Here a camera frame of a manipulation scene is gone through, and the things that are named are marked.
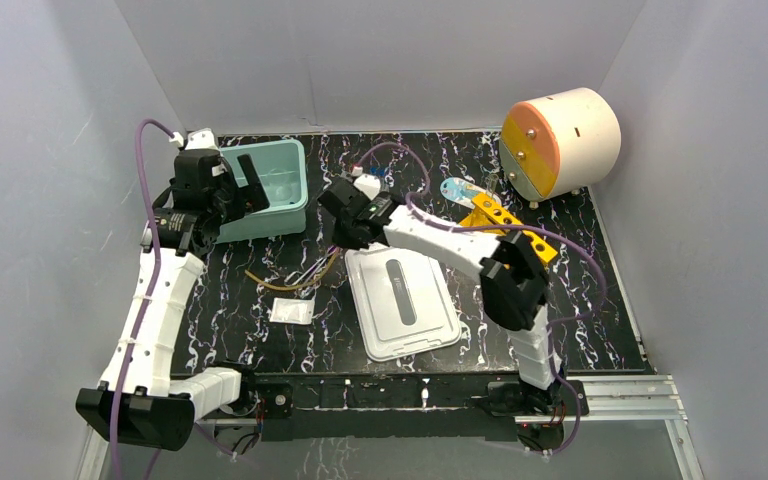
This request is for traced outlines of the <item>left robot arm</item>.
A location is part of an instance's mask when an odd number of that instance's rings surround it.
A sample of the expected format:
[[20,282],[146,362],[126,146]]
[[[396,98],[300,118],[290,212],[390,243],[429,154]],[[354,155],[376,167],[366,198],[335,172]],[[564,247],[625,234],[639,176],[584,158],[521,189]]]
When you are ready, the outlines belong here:
[[177,451],[194,424],[221,406],[254,411],[257,387],[242,367],[171,377],[176,338],[205,256],[221,226],[269,207],[248,154],[182,150],[168,187],[149,204],[139,274],[125,325],[99,383],[80,389],[77,413],[105,440]]

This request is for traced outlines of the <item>clear glass petri dish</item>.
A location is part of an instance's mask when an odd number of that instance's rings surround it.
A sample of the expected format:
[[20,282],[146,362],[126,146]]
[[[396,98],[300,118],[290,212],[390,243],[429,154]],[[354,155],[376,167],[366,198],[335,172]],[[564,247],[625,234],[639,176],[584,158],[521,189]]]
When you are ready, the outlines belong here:
[[273,169],[264,177],[264,187],[272,203],[296,203],[301,194],[301,179],[299,172],[286,169]]

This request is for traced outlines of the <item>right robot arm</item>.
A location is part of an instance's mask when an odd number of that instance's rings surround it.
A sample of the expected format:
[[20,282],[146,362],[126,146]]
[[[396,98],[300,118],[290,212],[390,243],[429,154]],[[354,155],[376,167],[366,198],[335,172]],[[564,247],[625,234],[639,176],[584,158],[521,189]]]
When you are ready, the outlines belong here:
[[547,414],[561,403],[561,361],[549,339],[548,272],[522,226],[512,225],[504,235],[488,234],[420,211],[411,195],[381,191],[369,197],[344,177],[335,179],[317,202],[334,219],[336,246],[409,250],[475,281],[485,315],[511,341],[525,405]]

